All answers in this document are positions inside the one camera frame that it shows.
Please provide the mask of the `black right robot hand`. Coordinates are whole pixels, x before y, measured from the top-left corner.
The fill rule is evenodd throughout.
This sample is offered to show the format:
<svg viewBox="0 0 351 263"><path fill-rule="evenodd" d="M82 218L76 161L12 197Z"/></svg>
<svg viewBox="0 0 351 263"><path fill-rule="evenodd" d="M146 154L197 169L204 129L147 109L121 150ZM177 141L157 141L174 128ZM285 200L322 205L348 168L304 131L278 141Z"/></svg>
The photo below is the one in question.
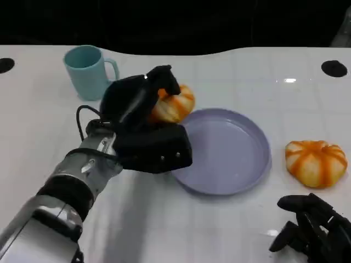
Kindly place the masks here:
<svg viewBox="0 0 351 263"><path fill-rule="evenodd" d="M350 262L350 221L331 205L313 193L284 196L277 205L294 212L297 223L285 224L270 252L289 246L308 262Z"/></svg>

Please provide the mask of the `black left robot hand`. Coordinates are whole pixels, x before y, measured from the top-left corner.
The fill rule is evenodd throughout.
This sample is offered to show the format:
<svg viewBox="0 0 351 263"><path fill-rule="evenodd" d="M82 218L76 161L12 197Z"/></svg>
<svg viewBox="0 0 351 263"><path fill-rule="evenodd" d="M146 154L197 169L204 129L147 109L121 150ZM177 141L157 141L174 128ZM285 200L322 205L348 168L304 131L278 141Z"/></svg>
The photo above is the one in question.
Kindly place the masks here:
<svg viewBox="0 0 351 263"><path fill-rule="evenodd" d="M158 91L168 95L180 94L180 86L171 65L154 67L145 75L135 75L112 82L101 103L102 119L109 121L116 133L132 133L148 121L158 102Z"/></svg>

